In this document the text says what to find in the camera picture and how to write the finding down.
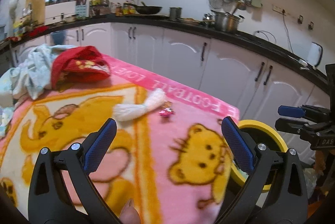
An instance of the metal kettle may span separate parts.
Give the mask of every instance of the metal kettle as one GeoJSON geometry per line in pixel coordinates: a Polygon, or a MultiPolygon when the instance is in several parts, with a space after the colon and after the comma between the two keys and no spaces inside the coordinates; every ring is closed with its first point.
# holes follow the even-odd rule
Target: metal kettle
{"type": "MultiPolygon", "coordinates": [[[[210,13],[205,13],[202,20],[203,21],[214,20],[214,16],[210,13]]],[[[205,24],[206,27],[212,27],[213,26],[213,22],[205,22],[204,24],[205,24]]]]}

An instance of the black countertop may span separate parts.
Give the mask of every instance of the black countertop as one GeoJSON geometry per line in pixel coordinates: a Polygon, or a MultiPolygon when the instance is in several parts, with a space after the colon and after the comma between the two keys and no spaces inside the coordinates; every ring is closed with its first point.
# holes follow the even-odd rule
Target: black countertop
{"type": "MultiPolygon", "coordinates": [[[[100,16],[99,18],[91,18],[83,21],[77,21],[74,23],[64,24],[58,27],[52,27],[46,30],[43,33],[40,33],[38,36],[30,38],[34,39],[39,36],[47,35],[51,32],[76,28],[83,25],[88,24],[97,24],[104,22],[120,22],[120,23],[130,23],[130,24],[144,24],[151,26],[158,26],[168,29],[173,29],[177,31],[187,32],[190,34],[202,36],[205,38],[213,38],[222,40],[231,44],[235,44],[237,46],[248,49],[252,52],[260,54],[266,58],[277,62],[299,75],[303,76],[310,82],[314,83],[317,87],[322,89],[324,92],[328,93],[328,82],[326,76],[319,70],[314,70],[312,67],[309,70],[301,70],[302,67],[298,60],[299,57],[294,55],[293,53],[285,50],[282,47],[279,47],[273,43],[270,43],[266,40],[255,37],[251,34],[247,34],[244,32],[237,32],[236,34],[229,34],[225,32],[220,32],[215,30],[214,28],[207,28],[203,26],[194,26],[183,24],[180,22],[173,22],[169,20],[157,20],[157,19],[148,19],[145,17],[136,17],[136,16],[124,16],[124,17],[116,17],[114,14],[108,14],[107,16],[100,16]]],[[[15,47],[24,42],[28,41],[28,39],[23,39],[17,43],[12,43],[12,46],[15,47]]]]}

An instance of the metal screw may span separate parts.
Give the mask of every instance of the metal screw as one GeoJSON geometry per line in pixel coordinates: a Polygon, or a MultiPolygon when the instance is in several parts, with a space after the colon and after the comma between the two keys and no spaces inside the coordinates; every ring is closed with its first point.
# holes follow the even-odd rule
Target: metal screw
{"type": "Polygon", "coordinates": [[[47,149],[47,148],[42,148],[42,149],[41,149],[41,154],[44,155],[44,154],[46,154],[47,152],[48,152],[48,149],[47,149]]]}
{"type": "Polygon", "coordinates": [[[291,155],[295,155],[295,154],[296,154],[296,151],[295,151],[295,149],[293,149],[293,148],[290,148],[290,149],[289,149],[289,152],[290,152],[291,155]]]}
{"type": "Polygon", "coordinates": [[[266,150],[266,145],[265,144],[258,144],[258,149],[259,150],[266,150]]]}
{"type": "Polygon", "coordinates": [[[80,144],[79,143],[74,143],[74,144],[72,144],[72,146],[71,146],[71,149],[72,150],[78,150],[80,148],[80,144]]]}

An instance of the yellow bear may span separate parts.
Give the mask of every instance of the yellow bear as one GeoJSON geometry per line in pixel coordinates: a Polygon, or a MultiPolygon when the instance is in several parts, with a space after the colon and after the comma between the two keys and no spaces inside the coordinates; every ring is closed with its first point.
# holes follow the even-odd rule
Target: yellow bear
{"type": "Polygon", "coordinates": [[[224,198],[233,159],[224,138],[201,124],[195,124],[188,130],[187,139],[175,141],[180,148],[172,148],[179,155],[178,161],[169,168],[170,180],[174,184],[211,184],[210,199],[199,200],[197,206],[203,209],[214,202],[220,204],[224,198]]]}
{"type": "MultiPolygon", "coordinates": [[[[23,125],[20,137],[21,148],[27,154],[22,167],[22,178],[26,185],[30,184],[34,168],[33,153],[39,152],[43,147],[48,147],[51,151],[62,150],[77,139],[85,138],[91,132],[98,131],[108,118],[113,117],[114,106],[122,102],[122,96],[93,97],[79,105],[63,106],[53,115],[50,114],[45,105],[34,106],[33,112],[36,115],[36,122],[33,125],[32,138],[28,134],[31,126],[30,120],[23,125]]],[[[120,173],[124,171],[131,159],[132,145],[133,139],[130,134],[119,129],[107,153],[112,153],[115,150],[126,151],[129,160],[120,173]]],[[[94,184],[107,186],[104,193],[101,194],[117,215],[120,214],[122,206],[134,197],[132,182],[122,177],[115,177],[108,181],[100,179],[92,179],[92,181],[94,184]]]]}

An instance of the electrical cord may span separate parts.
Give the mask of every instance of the electrical cord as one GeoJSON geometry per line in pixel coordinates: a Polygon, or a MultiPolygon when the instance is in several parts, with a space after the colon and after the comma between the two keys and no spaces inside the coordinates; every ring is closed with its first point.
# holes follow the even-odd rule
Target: electrical cord
{"type": "Polygon", "coordinates": [[[271,36],[273,36],[273,38],[274,38],[274,44],[275,45],[277,45],[277,39],[276,39],[276,37],[271,33],[271,32],[269,32],[269,31],[265,31],[265,30],[256,30],[254,33],[253,33],[253,36],[255,36],[255,34],[256,33],[268,33],[268,34],[270,34],[271,36]]]}
{"type": "Polygon", "coordinates": [[[255,34],[256,33],[262,33],[264,36],[266,36],[266,38],[268,39],[268,42],[270,42],[270,40],[269,40],[269,37],[263,32],[263,31],[255,31],[254,33],[253,33],[253,35],[255,36],[255,34]]]}
{"type": "Polygon", "coordinates": [[[283,22],[284,22],[284,26],[285,26],[285,31],[286,31],[287,39],[289,41],[289,45],[290,45],[290,48],[291,48],[291,52],[292,52],[292,54],[294,54],[293,53],[293,49],[292,49],[291,40],[290,40],[289,30],[287,29],[286,22],[285,22],[285,10],[283,10],[282,15],[283,15],[283,22]]]}

